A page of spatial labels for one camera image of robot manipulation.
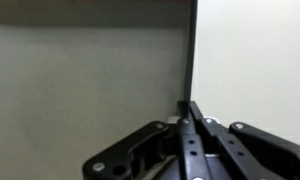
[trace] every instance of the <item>gray wall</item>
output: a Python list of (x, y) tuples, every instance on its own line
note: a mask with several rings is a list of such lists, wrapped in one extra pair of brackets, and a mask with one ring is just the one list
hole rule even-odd
[(83, 162), (181, 99), (185, 3), (0, 0), (0, 180)]

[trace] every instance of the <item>metal arm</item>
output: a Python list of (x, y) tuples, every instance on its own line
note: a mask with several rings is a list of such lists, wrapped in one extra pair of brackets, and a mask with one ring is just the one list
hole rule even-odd
[(244, 123), (224, 128), (190, 106), (191, 118), (149, 123), (88, 160), (84, 179), (142, 179), (167, 157), (154, 179), (300, 179), (300, 146)]

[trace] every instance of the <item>screw hole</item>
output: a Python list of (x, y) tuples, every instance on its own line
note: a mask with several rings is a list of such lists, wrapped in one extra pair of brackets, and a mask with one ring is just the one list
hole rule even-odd
[(190, 152), (190, 154), (191, 154), (192, 156), (196, 156), (196, 155), (198, 155), (198, 153), (197, 153), (197, 152), (195, 152), (195, 151), (191, 151), (191, 152)]
[(121, 166), (121, 165), (114, 167), (112, 170), (113, 174), (117, 175), (117, 176), (123, 175), (126, 171), (127, 171), (126, 167)]

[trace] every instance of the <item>screw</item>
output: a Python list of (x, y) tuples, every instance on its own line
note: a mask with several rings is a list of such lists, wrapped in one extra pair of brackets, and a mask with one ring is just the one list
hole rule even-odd
[(157, 128), (162, 129), (162, 128), (164, 128), (164, 125), (161, 124), (161, 123), (158, 123), (158, 124), (157, 124)]
[(105, 165), (103, 163), (96, 163), (92, 167), (92, 169), (97, 172), (102, 171), (104, 168), (105, 168)]
[(182, 120), (182, 122), (183, 122), (184, 124), (189, 124), (189, 123), (190, 123), (190, 121), (187, 120), (187, 119)]
[(243, 125), (242, 125), (242, 124), (236, 124), (236, 127), (237, 127), (238, 129), (242, 129), (242, 128), (243, 128)]
[(221, 122), (219, 121), (219, 119), (213, 117), (213, 116), (204, 116), (204, 119), (207, 120), (207, 119), (211, 119), (212, 121), (214, 121), (215, 123), (217, 124), (221, 124)]
[(212, 123), (212, 119), (206, 119), (206, 122), (210, 124)]

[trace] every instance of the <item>white wall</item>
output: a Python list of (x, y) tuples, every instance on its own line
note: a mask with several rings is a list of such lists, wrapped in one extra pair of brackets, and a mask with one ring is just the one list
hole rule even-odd
[(201, 0), (193, 99), (300, 143), (300, 0)]

